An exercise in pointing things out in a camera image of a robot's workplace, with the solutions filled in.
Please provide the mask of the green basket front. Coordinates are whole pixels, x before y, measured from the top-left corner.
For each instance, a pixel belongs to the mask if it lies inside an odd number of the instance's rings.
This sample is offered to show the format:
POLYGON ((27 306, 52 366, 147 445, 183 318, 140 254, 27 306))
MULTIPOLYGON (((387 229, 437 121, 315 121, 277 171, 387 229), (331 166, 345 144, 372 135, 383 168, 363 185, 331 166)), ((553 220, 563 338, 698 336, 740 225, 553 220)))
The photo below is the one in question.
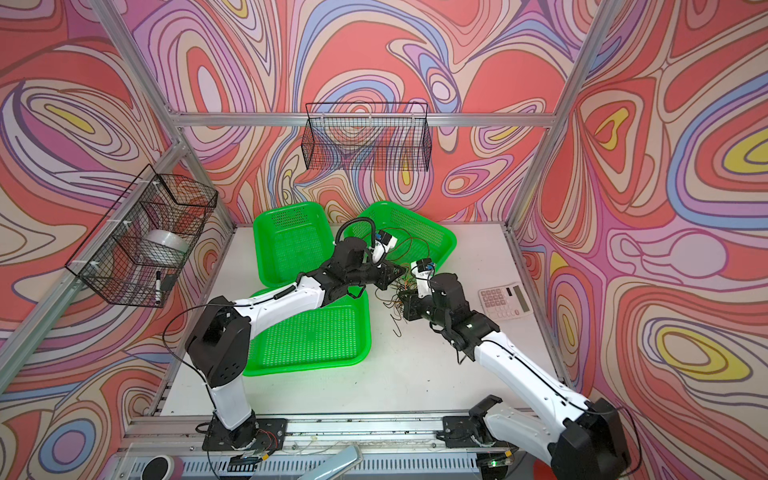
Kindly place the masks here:
POLYGON ((369 297, 345 296, 333 304, 291 317, 250 343, 246 377, 356 365, 372 346, 369 297))

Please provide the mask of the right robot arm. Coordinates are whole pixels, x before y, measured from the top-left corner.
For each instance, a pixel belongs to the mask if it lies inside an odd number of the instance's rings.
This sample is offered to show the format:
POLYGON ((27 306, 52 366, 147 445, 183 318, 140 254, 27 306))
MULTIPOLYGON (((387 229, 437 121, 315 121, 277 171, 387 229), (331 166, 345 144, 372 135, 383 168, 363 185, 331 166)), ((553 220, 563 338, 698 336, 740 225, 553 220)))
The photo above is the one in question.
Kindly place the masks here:
POLYGON ((401 295, 403 316, 424 319, 458 354, 493 373, 531 409, 496 398, 476 410, 484 441, 507 442, 549 465, 558 479, 617 479, 632 459, 616 407, 590 401, 533 362, 489 317, 472 309, 457 275, 411 269, 416 287, 401 295))

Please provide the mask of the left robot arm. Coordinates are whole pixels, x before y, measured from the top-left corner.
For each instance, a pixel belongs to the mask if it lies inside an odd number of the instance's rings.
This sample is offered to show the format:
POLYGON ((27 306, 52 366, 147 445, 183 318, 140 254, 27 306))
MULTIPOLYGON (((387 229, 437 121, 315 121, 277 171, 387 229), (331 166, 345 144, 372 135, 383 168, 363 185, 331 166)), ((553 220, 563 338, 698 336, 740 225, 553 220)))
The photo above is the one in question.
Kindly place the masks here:
POLYGON ((388 288, 405 273, 404 267, 387 259, 397 243, 384 231, 374 235, 372 244, 357 237, 338 240, 327 261, 272 293, 238 301, 219 296, 207 303, 185 351, 203 376, 214 422, 228 434, 255 425, 243 384, 253 339, 296 315, 349 296, 352 288, 388 288))

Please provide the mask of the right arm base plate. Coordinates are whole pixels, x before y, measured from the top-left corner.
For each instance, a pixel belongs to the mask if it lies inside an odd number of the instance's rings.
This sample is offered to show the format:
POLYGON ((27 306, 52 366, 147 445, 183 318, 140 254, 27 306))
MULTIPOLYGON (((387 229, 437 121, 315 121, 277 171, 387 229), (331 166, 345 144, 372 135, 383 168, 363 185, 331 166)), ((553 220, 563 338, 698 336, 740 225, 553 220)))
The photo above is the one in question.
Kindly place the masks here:
POLYGON ((480 448, 515 451, 516 446, 495 439, 477 419, 469 415, 451 415, 442 418, 442 427, 435 432, 435 438, 447 448, 480 448))

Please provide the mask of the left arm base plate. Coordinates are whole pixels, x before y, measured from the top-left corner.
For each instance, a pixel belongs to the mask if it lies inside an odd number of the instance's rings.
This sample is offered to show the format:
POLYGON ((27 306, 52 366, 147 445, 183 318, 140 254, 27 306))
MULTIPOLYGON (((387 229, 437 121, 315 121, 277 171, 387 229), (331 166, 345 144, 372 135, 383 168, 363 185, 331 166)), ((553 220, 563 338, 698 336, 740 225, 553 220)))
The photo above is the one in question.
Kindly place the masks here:
POLYGON ((274 453, 283 448, 288 420, 279 417, 252 417, 234 430, 228 430, 216 417, 205 432, 202 449, 206 452, 274 453))

